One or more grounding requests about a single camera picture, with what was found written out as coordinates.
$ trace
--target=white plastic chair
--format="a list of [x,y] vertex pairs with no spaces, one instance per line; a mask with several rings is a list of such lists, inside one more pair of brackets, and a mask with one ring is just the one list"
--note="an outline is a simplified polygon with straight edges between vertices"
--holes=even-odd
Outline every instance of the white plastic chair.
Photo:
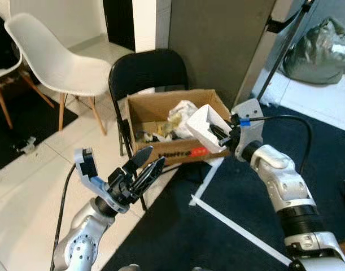
[[[10,1],[9,0],[0,0],[0,17],[2,17],[4,20],[7,20],[10,18]],[[21,65],[22,62],[22,55],[21,52],[19,50],[19,60],[18,62],[13,65],[12,67],[8,68],[8,69],[0,69],[0,78],[4,75],[7,75],[8,73],[16,70],[17,68],[19,68],[19,66]],[[28,76],[27,73],[25,73],[23,70],[18,69],[19,74],[21,75],[21,77],[52,107],[54,108],[54,104],[52,104],[48,98],[46,96],[44,96],[43,93],[40,92],[40,90],[35,86],[35,84],[33,83],[33,81],[30,79],[30,77]],[[7,120],[8,126],[10,129],[13,128],[13,124],[10,118],[10,115],[8,113],[8,109],[7,106],[5,104],[2,92],[0,90],[0,105],[2,107],[5,119]]]
[[17,14],[5,22],[30,68],[47,88],[60,92],[59,130],[63,129],[65,94],[89,97],[94,116],[106,134],[92,97],[108,90],[111,65],[104,60],[76,55],[30,14]]

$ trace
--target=black floor mat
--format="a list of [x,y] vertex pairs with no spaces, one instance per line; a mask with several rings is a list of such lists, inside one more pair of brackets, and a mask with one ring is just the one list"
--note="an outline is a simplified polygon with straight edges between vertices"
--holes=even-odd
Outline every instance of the black floor mat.
[[[36,92],[30,91],[7,103],[13,130],[9,130],[3,112],[0,110],[0,169],[23,153],[16,152],[13,145],[30,136],[36,137],[35,145],[58,131],[59,104],[51,108]],[[78,116],[64,109],[63,126]]]
[[[263,108],[264,115],[292,113]],[[345,239],[345,131],[308,118],[315,137],[303,177],[327,230]],[[264,142],[288,154],[297,167],[306,143],[305,127],[291,120],[269,120]],[[198,184],[186,179],[198,174],[182,167],[140,220],[103,271],[137,263],[142,271],[190,271],[195,266],[221,270],[287,270],[276,259],[245,240],[200,207],[189,207]],[[248,164],[225,158],[202,200],[226,217],[286,254],[283,232],[266,188]]]

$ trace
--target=black chair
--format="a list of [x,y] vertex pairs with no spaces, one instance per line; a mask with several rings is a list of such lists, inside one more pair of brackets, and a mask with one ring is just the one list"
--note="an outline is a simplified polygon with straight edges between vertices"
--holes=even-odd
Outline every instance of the black chair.
[[[176,52],[168,49],[123,56],[111,69],[109,85],[117,115],[120,154],[123,155],[124,141],[129,158],[132,157],[131,135],[127,120],[122,119],[118,101],[127,95],[148,88],[183,85],[186,90],[189,89],[184,61]],[[143,209],[146,210],[143,197],[141,197],[141,203]]]

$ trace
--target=cardboard box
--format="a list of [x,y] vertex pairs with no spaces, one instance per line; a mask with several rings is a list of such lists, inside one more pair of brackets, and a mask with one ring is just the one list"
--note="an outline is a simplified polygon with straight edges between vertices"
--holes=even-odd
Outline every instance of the cardboard box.
[[209,104],[224,119],[229,119],[229,110],[224,106],[215,90],[181,90],[153,94],[134,94],[126,99],[127,119],[130,126],[132,149],[138,150],[152,145],[154,150],[148,161],[165,156],[166,164],[202,161],[229,155],[229,151],[210,153],[197,139],[178,139],[172,142],[137,142],[137,131],[157,132],[159,124],[166,123],[168,112],[181,100],[189,100],[198,108]]

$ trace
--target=gray garbage bag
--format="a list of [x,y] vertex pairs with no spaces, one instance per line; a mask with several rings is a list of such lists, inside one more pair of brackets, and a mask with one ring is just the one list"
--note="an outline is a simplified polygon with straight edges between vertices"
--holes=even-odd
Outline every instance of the gray garbage bag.
[[345,64],[345,27],[333,18],[310,29],[285,55],[283,71],[292,79],[336,84]]

